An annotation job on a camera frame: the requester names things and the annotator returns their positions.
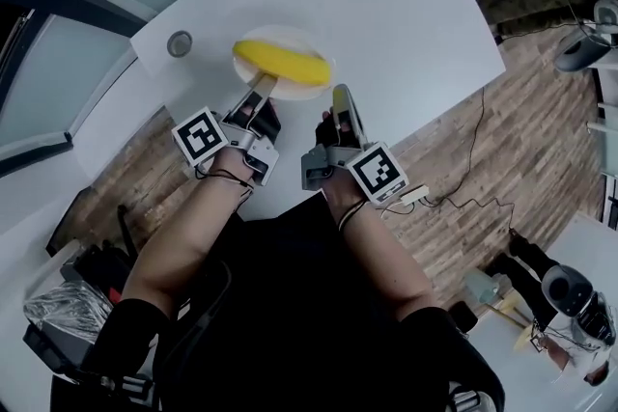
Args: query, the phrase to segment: black bracelet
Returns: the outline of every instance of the black bracelet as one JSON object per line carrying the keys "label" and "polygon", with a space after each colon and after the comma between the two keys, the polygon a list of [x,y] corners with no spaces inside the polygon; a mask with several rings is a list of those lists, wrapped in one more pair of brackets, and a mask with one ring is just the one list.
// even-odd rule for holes
{"label": "black bracelet", "polygon": [[341,220],[339,220],[339,232],[344,231],[344,228],[346,227],[348,222],[351,220],[351,218],[367,203],[368,203],[367,200],[360,200],[355,205],[352,205],[348,211],[346,211],[344,216],[341,217]]}
{"label": "black bracelet", "polygon": [[229,172],[225,169],[218,169],[216,172],[211,174],[210,172],[208,173],[202,172],[198,168],[198,166],[195,167],[195,178],[196,179],[201,180],[201,179],[207,179],[209,177],[219,177],[220,179],[231,180],[232,182],[236,182],[237,184],[253,191],[253,186],[249,182],[239,179],[234,174],[232,174],[232,172]]}

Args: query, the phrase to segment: plate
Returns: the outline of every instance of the plate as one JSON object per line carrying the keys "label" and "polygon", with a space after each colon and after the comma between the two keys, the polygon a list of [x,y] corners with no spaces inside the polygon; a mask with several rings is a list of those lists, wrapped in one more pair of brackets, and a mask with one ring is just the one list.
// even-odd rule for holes
{"label": "plate", "polygon": [[[311,40],[311,37],[297,28],[290,26],[268,25],[262,26],[250,31],[242,37],[242,40],[259,40],[267,41],[281,48],[287,48],[295,52],[313,55],[325,59],[330,64],[330,83],[327,86],[311,86],[306,84],[296,83],[291,79],[280,77],[277,81],[277,86],[270,94],[271,98],[287,99],[287,100],[304,100],[317,98],[323,92],[328,90],[333,81],[335,64],[334,61],[324,56],[323,50],[316,47],[316,43]],[[249,83],[258,73],[258,69],[241,57],[234,57],[234,69],[245,83]]]}

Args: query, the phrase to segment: plastic bag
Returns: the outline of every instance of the plastic bag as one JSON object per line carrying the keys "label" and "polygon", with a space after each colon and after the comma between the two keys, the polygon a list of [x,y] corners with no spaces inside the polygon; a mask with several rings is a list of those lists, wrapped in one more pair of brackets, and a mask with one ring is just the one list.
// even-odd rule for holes
{"label": "plastic bag", "polygon": [[64,282],[48,293],[27,300],[23,313],[40,330],[44,322],[94,344],[112,311],[100,290],[84,281]]}

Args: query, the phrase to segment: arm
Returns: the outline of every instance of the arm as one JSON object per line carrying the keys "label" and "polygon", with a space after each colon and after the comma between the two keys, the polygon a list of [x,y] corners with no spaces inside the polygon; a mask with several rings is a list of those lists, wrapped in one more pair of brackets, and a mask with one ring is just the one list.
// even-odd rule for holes
{"label": "arm", "polygon": [[548,352],[549,358],[563,371],[569,364],[569,353],[549,337],[543,337],[539,344]]}
{"label": "arm", "polygon": [[[229,148],[219,152],[211,170],[226,170],[245,181],[253,172],[242,163],[240,152]],[[123,300],[145,300],[171,317],[177,297],[200,269],[245,192],[245,187],[226,179],[200,180],[140,252],[126,281]]]}
{"label": "arm", "polygon": [[[323,191],[337,223],[363,198],[351,174],[340,169],[324,183]],[[392,305],[397,319],[402,321],[419,309],[437,306],[427,275],[371,206],[365,205],[346,223],[343,235],[378,291]]]}

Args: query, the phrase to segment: power strip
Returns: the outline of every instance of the power strip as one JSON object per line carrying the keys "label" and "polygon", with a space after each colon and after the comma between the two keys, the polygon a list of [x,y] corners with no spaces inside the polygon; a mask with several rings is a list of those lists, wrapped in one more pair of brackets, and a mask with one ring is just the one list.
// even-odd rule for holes
{"label": "power strip", "polygon": [[402,202],[402,205],[410,206],[412,203],[415,203],[416,201],[424,198],[428,194],[429,194],[429,187],[427,187],[426,185],[421,185],[420,187],[417,187],[416,189],[413,189],[407,192],[406,194],[404,194],[400,198],[400,201]]}

